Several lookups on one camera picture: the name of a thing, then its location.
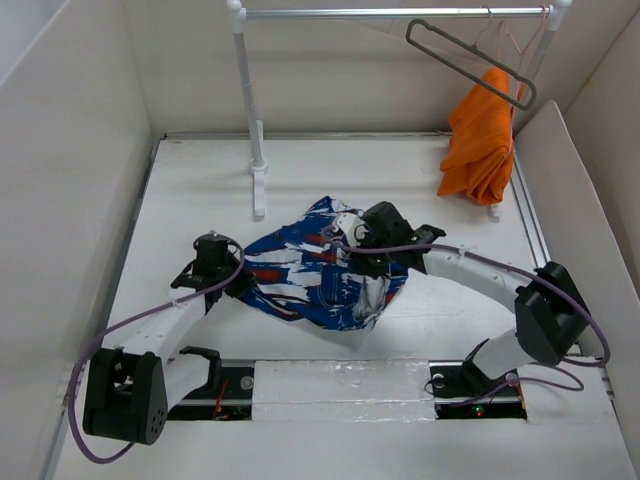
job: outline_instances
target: horizontal rod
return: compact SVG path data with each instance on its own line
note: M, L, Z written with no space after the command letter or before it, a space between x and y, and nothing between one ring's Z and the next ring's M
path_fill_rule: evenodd
M282 9L246 10L247 20L279 20L304 18L535 18L544 13L551 14L553 7L527 8L327 8L327 9Z

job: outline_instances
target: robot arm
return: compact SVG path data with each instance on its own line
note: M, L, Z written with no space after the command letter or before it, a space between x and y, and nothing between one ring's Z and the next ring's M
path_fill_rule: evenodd
M203 235L194 248L196 259L171 283L173 300L214 286L238 268L226 237ZM241 296L253 281L242 271L224 291ZM221 296L220 290L176 303L151 316L120 345L98 350L89 368L83 416L87 434L151 445L182 398L200 388L220 389L219 353L182 342Z
M429 249L427 245L445 236L445 232L430 225L414 230L391 203L379 203L362 217L343 213L334 222L334 227L344 234L351 247L424 246L420 251L352 253L351 258L363 275L382 275L388 263L395 261L423 274L453 280L497 301L515 314L516 328L478 344L460 370L443 379L451 388L436 391L439 396L448 396L448 391L455 392L451 396L461 396L461 392L470 397L482 395L513 369L533 362L555 366L588 325L568 303L536 282L525 281L465 255ZM564 267L549 262L537 270L537 275L561 288L586 309Z

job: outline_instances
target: white panel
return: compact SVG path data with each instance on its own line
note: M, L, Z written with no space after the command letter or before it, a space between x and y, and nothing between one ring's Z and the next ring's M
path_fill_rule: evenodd
M622 432L640 465L640 302L598 196L557 106L549 102L523 129L516 146L551 257L571 273L611 344L607 370ZM599 347L583 336L587 352Z
M435 420L420 360L257 362L254 421Z
M161 302L168 283L193 259L191 244L202 233L215 229L248 245L295 221L327 194L360 208L391 201L412 225L445 229L449 243L476 245L478 252L530 268L511 190L500 223L465 198L436 195L447 144L447 137L267 141L269 214L254 222L248 141L161 142L111 322ZM481 340L513 325L513 315L492 300L411 272L372 332L288 323L225 296L190 338L223 358L464 358ZM115 344L126 334L116 332L107 341Z
M69 0L0 85L0 470L39 478L150 149L118 0Z
M566 120L640 291L640 15L585 85Z
M635 480L614 422L168 422L152 447L109 466L67 442L55 480ZM115 452L98 443L98 453Z
M161 142L110 322L161 301L167 282L193 258L193 239L204 231L213 228L244 245L295 220L325 194L361 207L392 201L414 225L428 222L445 228L449 242L475 244L490 256L531 266L510 190L497 224L489 221L485 208L460 197L436 196L447 141L267 141L269 214L262 222L252 221L248 141ZM326 332L306 321L289 324L223 298L192 332L190 342L216 348L223 358L461 359L480 340L513 324L513 316L497 303L414 272L372 332ZM118 337L114 334L108 342ZM266 365L260 364L259 370ZM432 415L426 408L429 400L415 401L424 399L420 388L427 376L420 362L378 363L374 375L365 375L363 367L343 375L333 368L309 376L288 368L294 365L285 363L276 372L283 382L280 392L274 385L260 385L263 370L256 376L262 406L267 395L297 402L295 411L272 409L283 420L289 415L288 421L262 416L262 421L234 424L170 422L154 446L136 447L108 467L91 465L67 438L56 478L126 478L131 472L138 478L167 480L206 478L214 472L234 479L635 478L596 370L579 372L587 388L581 394L524 386L530 423L398 422L389 420ZM405 368L404 373L394 376L394 365ZM523 373L565 381L544 369ZM396 400L410 405L385 403L390 387ZM359 402L366 398L375 401L363 409ZM321 421L329 415L387 421ZM99 454L120 446L100 438L89 443Z
M616 424L598 369L563 367L582 380L585 390L571 392L523 382L527 423L559 429L571 424ZM548 368L525 366L518 372L522 377L574 385L571 379ZM429 379L426 360L257 362L254 377L254 421L435 420L436 399L423 388Z
M222 1L123 0L145 99L157 132L246 131L238 67L228 12ZM312 0L254 0L248 7L314 5ZM333 2L335 7L348 2ZM378 6L378 0L367 4ZM386 2L395 6L397 2ZM470 6L478 0L424 0L403 6ZM496 0L493 6L537 6L532 0ZM321 0L321 6L328 1ZM638 0L575 1L538 78L542 100L565 107L640 5ZM386 29L386 21L379 27ZM473 41L484 20L437 22ZM494 22L482 38L496 53ZM513 22L521 44L537 19ZM472 83L406 44L406 22L384 33L353 21L250 22L249 66L258 117L273 131L433 130ZM429 37L430 44L443 46ZM505 57L510 46L505 39ZM450 46L446 52L459 55ZM481 73L484 67L464 62Z
M0 0L0 80L36 38L63 0Z

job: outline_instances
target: black motor joint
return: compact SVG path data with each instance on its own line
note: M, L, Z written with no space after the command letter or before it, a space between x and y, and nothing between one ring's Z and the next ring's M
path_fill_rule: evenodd
M229 247L236 247L227 237L207 233L193 242L196 259L190 262L171 283L171 288L193 288L197 292L210 288L229 278L237 270L239 261L229 251ZM206 311L222 296L224 291L232 298L238 298L247 293L255 284L255 275L246 270L227 285L224 290L216 290L205 295Z
M439 237L446 236L444 230L431 225L422 225L414 230L409 222L400 215L396 207L389 202L380 202L374 205L364 213L362 220L367 225L367 233L360 242L361 248L428 245ZM357 273L377 278L388 272L391 262L397 262L403 267L426 273L422 255L428 251L429 249L425 248L391 254L353 253L351 258L356 266Z

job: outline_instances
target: white enclosure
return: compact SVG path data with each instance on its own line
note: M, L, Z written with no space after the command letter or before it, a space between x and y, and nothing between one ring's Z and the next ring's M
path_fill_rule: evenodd
M0 2L0 77L4 77L63 0Z
M353 0L340 6L428 8L451 3ZM455 3L479 7L471 0ZM500 0L491 6L532 5ZM594 97L600 90L590 89L591 84L582 87L603 57L593 81L609 94L611 88L622 92L626 85L608 76L610 66L622 69L625 78L640 73L627 60L637 57L635 30L627 30L605 57L639 6L627 0L608 2L606 9L598 0L574 2L536 78L539 100L534 112L518 117L524 126L537 112L517 136L520 164L499 223L489 222L485 209L462 198L436 196L446 137L388 133L446 129L448 114L472 85L408 46L403 39L406 20L250 23L246 47L270 169L269 209L264 221L256 222L248 172L250 142L224 3L64 2L24 55L16 55L0 84L2 478L128 478L134 470L138 478L213 472L222 478L278 472L280 478L347 478L353 472L368 478L390 478L392 472L404 472L404 478L473 478L473 472L479 472L475 478L495 478L496 472L504 478L530 478L519 477L522 472L545 478L635 478L640 415L637 382L631 379L640 367L635 341L640 338L640 305L628 268L638 244L629 223L637 209L634 197L618 190L618 183L631 181L635 170L633 162L616 160L630 158L628 152L638 145L627 135L624 155L615 149L617 132L627 132L613 121L617 110L605 109L602 99ZM246 7L335 5L327 0L254 0ZM487 20L434 23L473 42ZM498 23L494 19L479 41L494 54ZM521 44L539 24L540 18L510 21ZM630 29L636 26L637 19ZM432 37L423 41L476 74L486 68ZM516 67L517 56L506 41L503 50L503 60ZM565 113L588 173L565 129ZM384 138L318 134L372 130L387 133ZM171 135L160 141L167 133ZM594 145L602 157L593 154ZM606 167L610 160L615 170ZM627 186L624 191L633 189ZM598 198L603 192L607 216ZM441 226L459 238L458 243L477 245L521 266L531 268L547 256L566 265L612 345L606 373L615 414L606 395L609 386L601 383L596 370L576 372L587 385L577 397L530 386L526 395L531 422L460 426L466 455L479 464L491 460L484 470L475 470L472 460L451 466L445 453L451 455L452 445L460 445L462 437L453 433L457 427L431 421L422 410L412 413L421 421L356 425L345 420L353 415L336 420L322 397L317 397L317 409L301 406L305 399L296 397L300 405L285 414L271 409L259 420L221 427L175 422L153 447L136 448L112 466L88 463L66 435L63 414L70 368L87 339L107 322L162 300L172 275L191 258L195 236L216 228L247 244L292 221L325 194L363 208L391 200L412 223ZM626 265L616 242L623 247ZM458 358L513 322L487 299L415 275L366 338L284 324L226 300L192 338L220 349L227 358ZM467 323L470 318L475 322ZM585 354L599 353L590 335L581 339L581 346ZM269 384L286 388L313 365L295 367L303 370L287 366L285 374L269 377ZM394 364L397 370L389 375L402 377L405 367ZM372 382L379 393L389 385ZM335 398L347 395L339 387L332 392ZM262 393L263 405L273 403L268 391ZM432 412L432 405L415 392L405 400ZM327 411L334 421L327 421ZM324 446L318 448L311 434ZM544 441L536 441L536 435ZM497 453L477 449L493 436ZM91 444L103 453L116 449L100 439ZM352 445L357 447L350 456L335 460L336 452ZM237 463L225 463L240 447L252 452L251 461L245 453ZM537 452L545 462L534 462L527 452ZM289 458L298 461L287 463ZM185 470L182 465L187 464L190 469Z

